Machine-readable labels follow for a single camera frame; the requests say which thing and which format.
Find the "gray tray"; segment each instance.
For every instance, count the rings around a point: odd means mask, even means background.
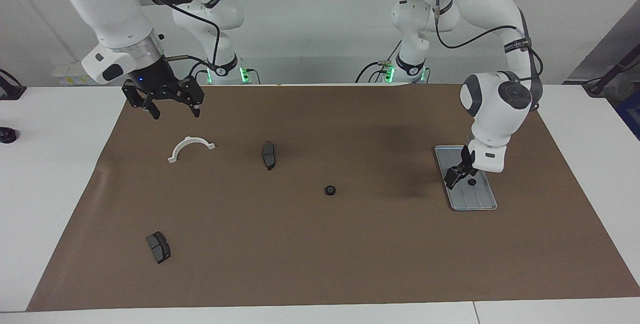
[[[459,145],[442,145],[436,146],[436,157],[440,167],[440,173],[444,180],[450,167],[460,164],[460,153],[462,146]],[[473,179],[477,181],[476,185],[469,185],[468,180],[471,176],[467,176],[458,182],[453,190],[445,186],[448,202],[453,210],[459,212],[474,212],[480,210],[496,210],[498,203],[494,198],[494,192],[491,191],[491,185],[484,171],[478,171]]]

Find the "white table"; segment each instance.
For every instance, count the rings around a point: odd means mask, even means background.
[[[0,324],[637,324],[640,298],[23,313],[124,103],[118,87],[30,88],[0,101]],[[608,103],[547,85],[539,110],[636,281],[640,142]]]

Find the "green led indicator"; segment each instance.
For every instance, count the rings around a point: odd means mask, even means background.
[[[389,70],[386,72],[386,75],[384,76],[384,81],[386,81],[387,83],[393,83],[394,73],[396,73],[396,68],[391,66]]]
[[[247,73],[247,71],[242,66],[240,67],[240,75],[242,76],[243,83],[249,82],[249,73]]]

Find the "black knob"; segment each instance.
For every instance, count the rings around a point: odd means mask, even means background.
[[[12,128],[0,127],[0,143],[11,144],[18,139],[18,133]]]
[[[327,194],[328,196],[332,196],[336,194],[336,187],[334,187],[333,185],[329,185],[328,187],[324,188],[324,194]]]

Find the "white arch-shaped part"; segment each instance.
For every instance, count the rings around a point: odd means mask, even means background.
[[[184,140],[179,142],[178,145],[176,145],[173,149],[173,156],[168,159],[169,163],[178,162],[178,154],[180,153],[180,151],[182,151],[186,146],[189,146],[189,144],[197,143],[204,144],[208,148],[208,150],[214,149],[216,147],[213,142],[208,142],[201,137],[185,137]]]

